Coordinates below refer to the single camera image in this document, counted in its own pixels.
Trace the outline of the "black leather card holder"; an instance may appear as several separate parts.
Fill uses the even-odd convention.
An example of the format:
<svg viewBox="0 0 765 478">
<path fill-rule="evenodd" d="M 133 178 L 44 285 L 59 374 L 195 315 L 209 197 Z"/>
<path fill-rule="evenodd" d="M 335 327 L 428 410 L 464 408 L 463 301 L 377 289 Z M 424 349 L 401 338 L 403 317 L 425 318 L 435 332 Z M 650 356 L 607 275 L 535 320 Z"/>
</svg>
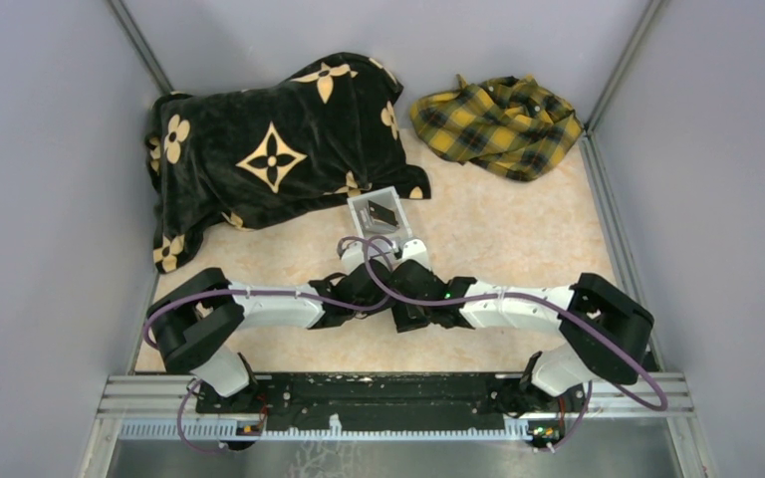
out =
<svg viewBox="0 0 765 478">
<path fill-rule="evenodd" d="M 421 306 L 397 304 L 391 311 L 395 329 L 399 334 L 426 328 L 430 324 L 429 315 Z"/>
</svg>

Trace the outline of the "white plastic card tray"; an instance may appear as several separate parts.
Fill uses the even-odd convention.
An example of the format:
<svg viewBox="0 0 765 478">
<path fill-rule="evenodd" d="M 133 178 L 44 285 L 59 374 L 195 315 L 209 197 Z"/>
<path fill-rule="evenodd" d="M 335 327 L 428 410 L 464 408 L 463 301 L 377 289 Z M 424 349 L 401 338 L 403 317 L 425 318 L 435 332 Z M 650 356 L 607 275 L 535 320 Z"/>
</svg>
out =
<svg viewBox="0 0 765 478">
<path fill-rule="evenodd" d="M 393 186 L 349 197 L 347 204 L 357 235 L 364 239 L 383 237 L 383 240 L 375 240 L 374 243 L 386 253 L 399 252 L 407 241 L 415 237 Z"/>
</svg>

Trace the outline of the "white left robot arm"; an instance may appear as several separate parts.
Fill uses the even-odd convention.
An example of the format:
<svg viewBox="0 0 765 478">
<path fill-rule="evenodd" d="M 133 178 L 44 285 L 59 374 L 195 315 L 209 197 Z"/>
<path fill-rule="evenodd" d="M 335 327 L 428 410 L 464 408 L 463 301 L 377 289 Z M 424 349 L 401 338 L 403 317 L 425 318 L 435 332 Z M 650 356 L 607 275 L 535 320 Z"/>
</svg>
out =
<svg viewBox="0 0 765 478">
<path fill-rule="evenodd" d="M 159 351 L 167 372 L 193 375 L 232 410 L 244 412 L 256 404 L 259 386 L 228 339 L 254 328 L 335 328 L 384 311 L 393 299 L 370 273 L 359 266 L 295 287 L 267 287 L 231 281 L 221 269 L 207 268 L 148 309 L 142 338 Z"/>
</svg>

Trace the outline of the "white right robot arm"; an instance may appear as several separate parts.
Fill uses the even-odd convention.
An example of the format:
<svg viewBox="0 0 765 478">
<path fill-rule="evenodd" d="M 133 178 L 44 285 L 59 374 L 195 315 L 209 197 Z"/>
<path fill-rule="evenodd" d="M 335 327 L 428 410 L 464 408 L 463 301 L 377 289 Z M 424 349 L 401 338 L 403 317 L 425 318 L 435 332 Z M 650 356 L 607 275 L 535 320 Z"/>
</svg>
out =
<svg viewBox="0 0 765 478">
<path fill-rule="evenodd" d="M 446 328 L 508 328 L 562 338 L 527 366 L 521 396 L 534 410 L 548 409 L 569 388 L 595 378 L 636 383 L 654 325 L 644 306 L 595 273 L 583 273 L 569 286 L 520 288 L 465 276 L 444 282 L 407 260 L 384 284 L 398 301 Z"/>
</svg>

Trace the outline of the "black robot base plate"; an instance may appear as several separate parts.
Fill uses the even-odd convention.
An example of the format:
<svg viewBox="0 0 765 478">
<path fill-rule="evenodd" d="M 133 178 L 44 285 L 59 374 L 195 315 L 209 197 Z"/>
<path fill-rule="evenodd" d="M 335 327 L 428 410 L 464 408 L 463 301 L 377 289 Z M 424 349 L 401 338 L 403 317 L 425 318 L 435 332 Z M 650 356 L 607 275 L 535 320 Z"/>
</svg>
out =
<svg viewBox="0 0 765 478">
<path fill-rule="evenodd" d="M 577 412 L 584 391 L 576 385 L 558 397 L 526 392 L 520 373 L 274 372 L 255 377 L 245 393 L 221 397 L 204 384 L 195 409 L 202 414 L 249 413 L 268 431 L 348 432 L 500 431 L 508 419 L 544 412 Z"/>
</svg>

